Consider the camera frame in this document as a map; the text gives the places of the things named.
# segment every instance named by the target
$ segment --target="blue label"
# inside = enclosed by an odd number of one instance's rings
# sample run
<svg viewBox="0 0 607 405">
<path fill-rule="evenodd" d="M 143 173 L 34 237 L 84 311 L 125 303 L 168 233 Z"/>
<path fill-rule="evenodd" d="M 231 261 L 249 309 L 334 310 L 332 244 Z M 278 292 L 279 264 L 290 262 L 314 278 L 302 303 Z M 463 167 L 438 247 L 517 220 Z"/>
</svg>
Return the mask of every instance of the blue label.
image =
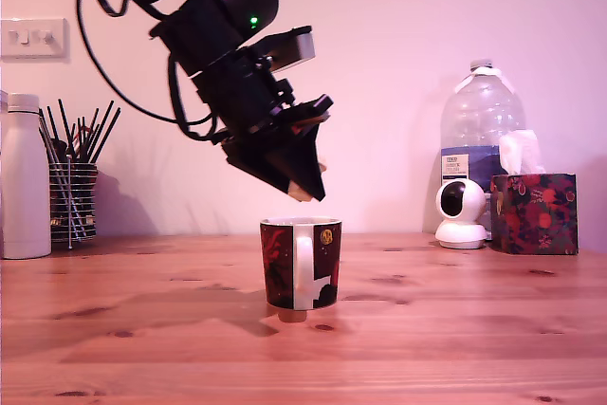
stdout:
<svg viewBox="0 0 607 405">
<path fill-rule="evenodd" d="M 480 185 L 485 193 L 490 190 L 492 176 L 506 174 L 500 164 L 500 146 L 447 147 L 441 151 L 441 156 L 459 155 L 468 156 L 469 179 Z M 443 175 L 443 179 L 456 177 L 459 176 Z"/>
</svg>

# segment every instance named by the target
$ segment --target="black cable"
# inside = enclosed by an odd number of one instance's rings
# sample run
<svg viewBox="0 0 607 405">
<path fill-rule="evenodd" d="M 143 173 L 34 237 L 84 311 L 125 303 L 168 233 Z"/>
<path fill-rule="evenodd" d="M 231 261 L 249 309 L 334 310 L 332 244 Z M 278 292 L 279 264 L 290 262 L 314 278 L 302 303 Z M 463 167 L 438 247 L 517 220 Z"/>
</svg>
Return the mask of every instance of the black cable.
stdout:
<svg viewBox="0 0 607 405">
<path fill-rule="evenodd" d="M 98 0 L 98 1 L 100 2 L 101 7 L 103 8 L 103 10 L 107 14 L 109 14 L 110 16 L 113 16 L 113 17 L 120 17 L 120 16 L 123 16 L 126 13 L 127 4 L 128 4 L 129 0 L 122 0 L 122 5 L 121 5 L 121 8 L 120 8 L 120 11 L 113 10 L 110 7 L 110 5 L 108 4 L 107 0 Z M 154 118 L 154 119 L 157 119 L 157 120 L 162 120 L 162 121 L 169 122 L 169 123 L 178 123 L 177 119 L 165 118 L 164 116 L 160 116 L 159 114 L 153 113 L 152 111 L 148 111 L 147 109 L 142 108 L 141 106 L 137 105 L 133 101 L 129 100 L 126 97 L 126 95 L 124 95 L 120 91 L 120 89 L 118 89 L 118 87 L 112 82 L 112 80 L 107 75 L 107 73 L 105 73 L 105 70 L 103 70 L 103 67 L 101 66 L 100 62 L 98 61 L 97 57 L 95 56 L 95 53 L 93 52 L 93 48 L 91 47 L 90 42 L 88 41 L 88 37 L 86 35 L 86 30 L 84 28 L 82 2 L 83 2 L 83 0 L 76 0 L 76 17 L 77 17 L 77 20 L 78 20 L 78 28 L 80 29 L 80 34 L 83 37 L 83 42 L 84 42 L 84 47 L 86 48 L 86 52 L 88 53 L 88 56 L 91 58 L 91 61 L 93 61 L 93 64 L 95 65 L 95 67 L 97 68 L 97 70 L 100 72 L 100 74 L 103 77 L 103 79 L 105 80 L 105 82 L 112 88 L 112 90 L 114 90 L 114 92 L 116 92 L 118 94 L 118 96 L 121 99 L 123 99 L 131 107 L 137 109 L 140 113 L 143 113 L 146 116 L 150 116 L 151 118 Z M 152 6 L 148 6 L 148 7 L 149 8 L 145 8 L 144 9 L 148 14 L 150 14 L 150 11 L 151 12 L 157 11 Z M 209 115 L 209 116 L 207 116 L 207 117 L 205 117 L 204 119 L 201 119 L 201 120 L 197 120 L 197 121 L 193 121 L 193 122 L 187 122 L 187 125 L 200 125 L 201 123 L 204 123 L 207 120 L 209 120 L 211 118 L 211 116 L 212 116 L 212 114 Z"/>
<path fill-rule="evenodd" d="M 212 120 L 212 125 L 209 132 L 207 132 L 207 135 L 199 135 L 198 133 L 190 130 L 189 124 L 186 121 L 186 115 L 183 112 L 183 105 L 181 104 L 179 83 L 177 81 L 177 61 L 175 60 L 175 57 L 173 57 L 173 54 L 169 54 L 168 76 L 169 91 L 171 92 L 171 104 L 173 105 L 173 112 L 175 113 L 175 119 L 177 120 L 179 129 L 188 138 L 196 141 L 210 141 L 217 128 L 217 116 L 211 112 L 207 117 L 205 117 L 205 120 Z"/>
</svg>

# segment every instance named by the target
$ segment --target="camera lens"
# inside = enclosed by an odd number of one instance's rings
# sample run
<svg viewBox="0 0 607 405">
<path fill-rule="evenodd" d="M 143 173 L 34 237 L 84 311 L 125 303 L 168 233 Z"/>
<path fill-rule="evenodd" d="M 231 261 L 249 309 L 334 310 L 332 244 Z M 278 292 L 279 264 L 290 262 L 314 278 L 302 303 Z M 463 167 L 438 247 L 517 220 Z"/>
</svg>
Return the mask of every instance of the camera lens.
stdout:
<svg viewBox="0 0 607 405">
<path fill-rule="evenodd" d="M 454 217 L 462 211 L 465 189 L 464 182 L 452 182 L 445 187 L 440 197 L 440 207 L 446 215 Z"/>
</svg>

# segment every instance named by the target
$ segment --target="white water bottle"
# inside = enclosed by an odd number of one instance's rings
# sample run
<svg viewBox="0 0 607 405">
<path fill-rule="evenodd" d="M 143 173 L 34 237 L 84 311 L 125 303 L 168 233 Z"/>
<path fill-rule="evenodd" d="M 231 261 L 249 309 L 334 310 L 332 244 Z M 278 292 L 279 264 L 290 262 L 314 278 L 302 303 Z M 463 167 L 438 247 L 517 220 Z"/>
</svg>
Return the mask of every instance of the white water bottle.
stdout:
<svg viewBox="0 0 607 405">
<path fill-rule="evenodd" d="M 50 253 L 48 159 L 38 109 L 35 95 L 10 94 L 3 115 L 0 188 L 6 259 Z"/>
</svg>

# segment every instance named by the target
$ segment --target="bottle cap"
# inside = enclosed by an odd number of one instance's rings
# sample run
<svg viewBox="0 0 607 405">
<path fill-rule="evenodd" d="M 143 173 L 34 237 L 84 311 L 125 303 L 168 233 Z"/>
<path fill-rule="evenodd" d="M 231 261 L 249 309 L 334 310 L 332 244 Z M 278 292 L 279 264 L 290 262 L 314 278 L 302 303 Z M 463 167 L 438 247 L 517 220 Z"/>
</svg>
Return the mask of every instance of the bottle cap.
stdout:
<svg viewBox="0 0 607 405">
<path fill-rule="evenodd" d="M 40 102 L 37 95 L 9 94 L 9 112 L 38 114 Z"/>
<path fill-rule="evenodd" d="M 476 68 L 486 66 L 487 68 L 493 68 L 493 61 L 491 59 L 477 59 L 470 62 L 470 71 L 474 71 Z"/>
</svg>

